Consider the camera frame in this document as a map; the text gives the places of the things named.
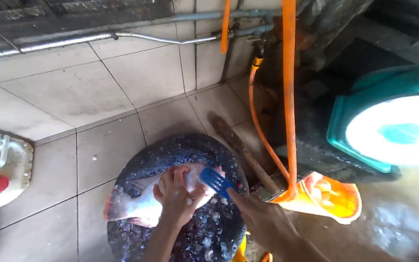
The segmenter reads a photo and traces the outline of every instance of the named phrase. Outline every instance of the wet floor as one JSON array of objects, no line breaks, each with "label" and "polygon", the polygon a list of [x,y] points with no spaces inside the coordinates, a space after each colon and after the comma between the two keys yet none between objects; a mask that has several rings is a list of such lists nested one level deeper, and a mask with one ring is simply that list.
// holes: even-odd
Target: wet floor
[{"label": "wet floor", "polygon": [[[419,167],[401,169],[396,182],[358,185],[363,211],[350,225],[297,212],[290,213],[292,221],[333,262],[419,262]],[[247,245],[249,261],[259,261],[263,252]]]}]

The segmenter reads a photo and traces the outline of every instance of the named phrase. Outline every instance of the tiled wall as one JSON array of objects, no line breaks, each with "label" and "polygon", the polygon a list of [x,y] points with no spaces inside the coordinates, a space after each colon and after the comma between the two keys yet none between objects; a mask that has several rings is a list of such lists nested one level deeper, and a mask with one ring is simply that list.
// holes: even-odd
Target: tiled wall
[{"label": "tiled wall", "polygon": [[[280,7],[280,0],[246,0],[244,9]],[[193,0],[174,1],[176,13]],[[222,10],[224,0],[198,1],[198,12]],[[243,27],[260,20],[242,20]],[[221,28],[220,20],[142,27],[130,32],[193,39]],[[220,42],[168,45],[134,38],[95,41],[0,58],[0,129],[39,140],[140,108],[220,80]],[[247,38],[234,45],[227,77],[243,74],[252,51]]]}]

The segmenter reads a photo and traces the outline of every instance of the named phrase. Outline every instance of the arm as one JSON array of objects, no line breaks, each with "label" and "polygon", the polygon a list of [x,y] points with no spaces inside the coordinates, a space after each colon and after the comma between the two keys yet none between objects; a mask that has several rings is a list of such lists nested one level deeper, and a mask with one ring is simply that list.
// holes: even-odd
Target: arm
[{"label": "arm", "polygon": [[241,211],[253,240],[260,246],[284,261],[330,262],[297,232],[280,205],[243,197],[231,188],[227,192]]},{"label": "arm", "polygon": [[154,186],[154,198],[161,203],[162,213],[141,262],[169,261],[179,231],[190,221],[203,198],[205,192],[202,186],[197,186],[191,193],[187,192],[183,174],[188,171],[186,166],[171,167]]},{"label": "arm", "polygon": [[167,262],[171,255],[172,247],[180,231],[175,223],[163,218],[154,228],[148,242],[147,249],[142,257],[142,262]]}]

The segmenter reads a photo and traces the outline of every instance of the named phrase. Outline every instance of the fish fin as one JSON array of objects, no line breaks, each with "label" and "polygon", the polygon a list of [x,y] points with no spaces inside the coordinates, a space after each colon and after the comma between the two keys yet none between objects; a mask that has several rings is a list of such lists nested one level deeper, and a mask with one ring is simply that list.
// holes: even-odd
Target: fish fin
[{"label": "fish fin", "polygon": [[134,185],[134,187],[140,192],[140,194],[143,193],[143,190],[147,188],[149,185],[151,185],[153,182],[157,180],[156,176],[152,176],[149,178],[141,178],[131,181],[130,183]]},{"label": "fish fin", "polygon": [[104,207],[104,220],[113,221],[127,218],[128,207],[131,201],[132,197],[124,193],[121,186],[114,186]]}]

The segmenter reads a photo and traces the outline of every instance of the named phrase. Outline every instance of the white tile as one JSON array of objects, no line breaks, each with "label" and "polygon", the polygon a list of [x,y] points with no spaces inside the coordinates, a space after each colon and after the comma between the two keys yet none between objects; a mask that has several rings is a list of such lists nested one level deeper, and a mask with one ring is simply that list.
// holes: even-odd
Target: white tile
[{"label": "white tile", "polygon": [[114,262],[103,219],[106,199],[115,180],[79,195],[79,261]]},{"label": "white tile", "polygon": [[118,114],[118,115],[114,115],[114,116],[111,116],[111,117],[108,117],[108,118],[104,118],[100,121],[96,121],[96,122],[93,122],[93,123],[83,125],[81,127],[76,128],[76,131],[77,131],[77,133],[79,133],[79,132],[88,130],[90,128],[100,126],[100,125],[105,124],[105,123],[113,122],[114,120],[118,120],[118,119],[121,119],[121,118],[124,118],[124,117],[127,117],[127,116],[131,116],[131,115],[136,114],[136,113],[137,113],[137,109],[130,110],[130,111]]},{"label": "white tile", "polygon": [[[203,0],[196,2],[197,12],[208,12],[208,11],[222,11],[224,10],[225,0]],[[237,7],[237,1],[232,0],[230,2],[230,9],[235,10]]]},{"label": "white tile", "polygon": [[137,114],[78,133],[79,193],[116,178],[145,146]]},{"label": "white tile", "polygon": [[0,82],[98,61],[88,44],[0,58]]},{"label": "white tile", "polygon": [[232,127],[232,129],[240,137],[248,151],[258,161],[266,173],[271,174],[275,170],[276,163],[274,163],[274,160],[271,158],[271,155],[269,155],[265,145],[261,141],[253,121],[250,119]]},{"label": "white tile", "polygon": [[52,141],[55,141],[55,140],[58,140],[58,139],[68,137],[68,136],[73,135],[75,133],[76,133],[75,128],[72,128],[71,130],[67,130],[67,131],[64,131],[62,133],[49,136],[47,138],[36,140],[36,141],[33,142],[33,145],[34,146],[41,146],[41,145],[47,144],[49,142],[52,142]]},{"label": "white tile", "polygon": [[200,88],[200,89],[197,90],[197,92],[198,93],[205,92],[208,89],[212,89],[212,88],[215,88],[215,87],[220,86],[220,85],[222,85],[222,84],[221,83],[215,83],[215,84],[209,85],[207,87]]},{"label": "white tile", "polygon": [[180,133],[206,133],[187,98],[160,105],[138,115],[148,145]]},{"label": "white tile", "polygon": [[77,198],[0,230],[0,262],[76,262]]},{"label": "white tile", "polygon": [[193,21],[176,23],[177,38],[188,40],[195,38],[195,24]]},{"label": "white tile", "polygon": [[226,79],[248,73],[251,65],[250,56],[253,51],[251,42],[247,41],[248,38],[247,36],[235,40],[232,55],[229,60],[229,67],[227,68]]},{"label": "white tile", "polygon": [[35,141],[72,128],[0,87],[0,129]]},{"label": "white tile", "polygon": [[15,79],[0,86],[74,127],[134,109],[101,62]]},{"label": "white tile", "polygon": [[179,50],[182,63],[183,85],[185,92],[189,92],[196,88],[195,45],[179,45]]},{"label": "white tile", "polygon": [[171,103],[172,101],[179,100],[179,99],[184,98],[184,97],[186,97],[185,94],[180,94],[180,95],[175,96],[175,97],[166,98],[164,100],[161,100],[161,101],[158,101],[158,102],[155,102],[155,103],[152,103],[152,104],[148,104],[148,105],[142,106],[142,107],[140,107],[140,108],[137,109],[137,112],[142,112],[142,111],[145,111],[145,110],[148,110],[148,109],[152,109],[154,107],[157,107],[157,106],[160,106],[160,105],[163,105],[163,104]]},{"label": "white tile", "polygon": [[104,63],[137,108],[184,93],[177,45],[113,57]]},{"label": "white tile", "polygon": [[245,0],[242,9],[282,9],[282,0]]},{"label": "white tile", "polygon": [[[120,30],[120,32],[142,33],[168,39],[177,39],[175,24],[124,29]],[[94,41],[91,42],[90,45],[101,59],[106,59],[154,49],[169,44],[134,37],[120,37],[118,40],[106,39]]]},{"label": "white tile", "polygon": [[193,12],[194,0],[174,0],[175,14],[188,14]]},{"label": "white tile", "polygon": [[196,35],[199,38],[208,37],[210,35],[209,33],[220,31],[222,28],[222,19],[199,20],[196,22]]},{"label": "white tile", "polygon": [[0,207],[0,229],[75,196],[77,160],[75,135],[38,146],[28,188]]},{"label": "white tile", "polygon": [[[181,22],[176,24],[177,38],[188,40],[195,38],[195,25],[191,22]],[[179,45],[181,55],[182,75],[185,92],[196,88],[195,82],[195,44]]]},{"label": "white tile", "polygon": [[198,89],[221,80],[226,54],[221,53],[221,41],[196,45],[196,87]]},{"label": "white tile", "polygon": [[217,133],[211,123],[214,115],[224,118],[229,126],[235,126],[249,118],[247,108],[227,84],[188,98],[209,136]]},{"label": "white tile", "polygon": [[[248,98],[248,75],[229,80],[228,84],[236,92],[237,96],[250,110],[250,102]],[[258,121],[261,129],[268,135],[271,126],[271,118],[276,111],[278,98],[276,95],[268,93],[270,89],[264,88],[255,83],[253,87],[253,98],[255,102],[255,111],[257,112]]]}]

